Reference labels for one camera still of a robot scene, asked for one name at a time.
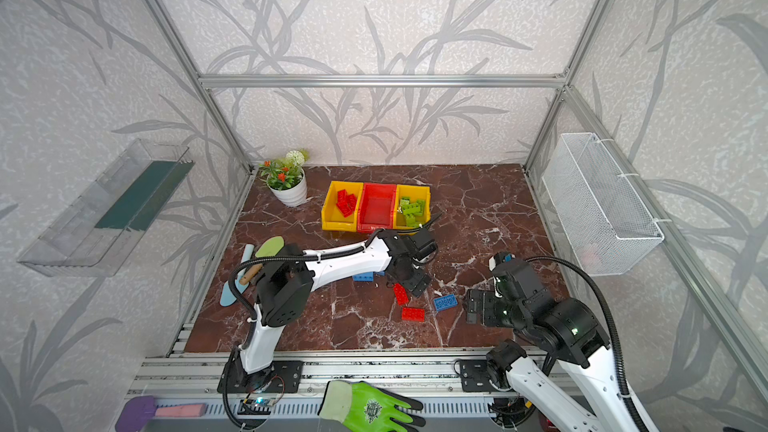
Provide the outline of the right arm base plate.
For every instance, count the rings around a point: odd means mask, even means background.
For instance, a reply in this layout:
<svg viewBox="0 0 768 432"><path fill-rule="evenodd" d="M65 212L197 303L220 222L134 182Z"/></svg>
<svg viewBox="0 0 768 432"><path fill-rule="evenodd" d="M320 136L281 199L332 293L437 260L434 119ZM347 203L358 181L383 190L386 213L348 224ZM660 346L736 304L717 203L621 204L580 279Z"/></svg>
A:
<svg viewBox="0 0 768 432"><path fill-rule="evenodd" d="M496 388L490 381L486 359L459 359L454 362L454 371L459 376L461 389L465 393L491 393Z"/></svg>

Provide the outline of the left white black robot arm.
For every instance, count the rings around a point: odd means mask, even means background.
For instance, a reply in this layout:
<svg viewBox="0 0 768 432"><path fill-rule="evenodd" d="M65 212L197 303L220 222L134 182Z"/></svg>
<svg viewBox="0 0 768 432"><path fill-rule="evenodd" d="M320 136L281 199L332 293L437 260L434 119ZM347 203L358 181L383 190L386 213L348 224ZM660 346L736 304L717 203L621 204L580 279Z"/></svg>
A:
<svg viewBox="0 0 768 432"><path fill-rule="evenodd" d="M300 318L317 289L362 273L384 273L419 297L432 277L426 265L438 245L428 227L377 229L366 240L325 250L293 243L272 256L244 261L230 272L224 289L247 312L248 334L233 347L217 387L221 394L255 392L279 374L274 353L285 327Z"/></svg>

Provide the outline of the blue lego brick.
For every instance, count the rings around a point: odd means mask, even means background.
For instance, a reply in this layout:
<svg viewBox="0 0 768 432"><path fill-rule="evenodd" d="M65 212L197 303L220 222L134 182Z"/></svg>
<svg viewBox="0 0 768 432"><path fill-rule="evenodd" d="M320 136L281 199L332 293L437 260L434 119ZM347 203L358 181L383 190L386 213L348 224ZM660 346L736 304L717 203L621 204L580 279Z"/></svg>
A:
<svg viewBox="0 0 768 432"><path fill-rule="evenodd" d="M356 274L353 276L353 280L355 282L373 282L374 274L372 272Z"/></svg>
<svg viewBox="0 0 768 432"><path fill-rule="evenodd" d="M453 294L438 296L433 299L433 305L436 312L442 312L458 306L458 299Z"/></svg>

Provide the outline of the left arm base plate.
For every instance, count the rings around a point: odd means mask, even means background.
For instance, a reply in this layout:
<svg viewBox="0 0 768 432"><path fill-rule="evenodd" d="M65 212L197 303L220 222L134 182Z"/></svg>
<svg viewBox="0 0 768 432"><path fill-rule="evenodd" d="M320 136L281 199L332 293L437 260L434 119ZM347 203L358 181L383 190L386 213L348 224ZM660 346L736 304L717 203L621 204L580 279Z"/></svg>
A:
<svg viewBox="0 0 768 432"><path fill-rule="evenodd" d="M294 394L299 388L303 365L302 361L273 361L266 369L247 374L240 358L236 358L226 364L217 392Z"/></svg>

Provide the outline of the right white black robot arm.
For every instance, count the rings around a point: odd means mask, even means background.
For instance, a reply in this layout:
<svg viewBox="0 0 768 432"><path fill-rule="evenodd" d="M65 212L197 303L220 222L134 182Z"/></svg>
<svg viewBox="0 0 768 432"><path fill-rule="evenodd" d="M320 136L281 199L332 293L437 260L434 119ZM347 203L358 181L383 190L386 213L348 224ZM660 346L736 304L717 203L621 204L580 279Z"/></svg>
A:
<svg viewBox="0 0 768 432"><path fill-rule="evenodd" d="M533 268L538 260L497 253L489 260L492 289L465 296L468 322L511 329L545 354L538 365L517 342L501 342L486 355L488 385L529 401L561 431L656 430L629 385L618 328L599 286L581 267L556 258L584 280L601 312L575 298L556 301Z"/></svg>

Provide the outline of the red lego brick bottom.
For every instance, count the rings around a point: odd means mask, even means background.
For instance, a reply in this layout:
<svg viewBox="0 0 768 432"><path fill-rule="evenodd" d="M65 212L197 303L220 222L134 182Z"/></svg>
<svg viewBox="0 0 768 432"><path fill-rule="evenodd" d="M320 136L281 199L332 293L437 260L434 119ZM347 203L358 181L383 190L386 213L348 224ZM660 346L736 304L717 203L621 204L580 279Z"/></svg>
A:
<svg viewBox="0 0 768 432"><path fill-rule="evenodd" d="M426 312L421 308L403 307L401 309L401 319L408 322L423 323L426 318Z"/></svg>

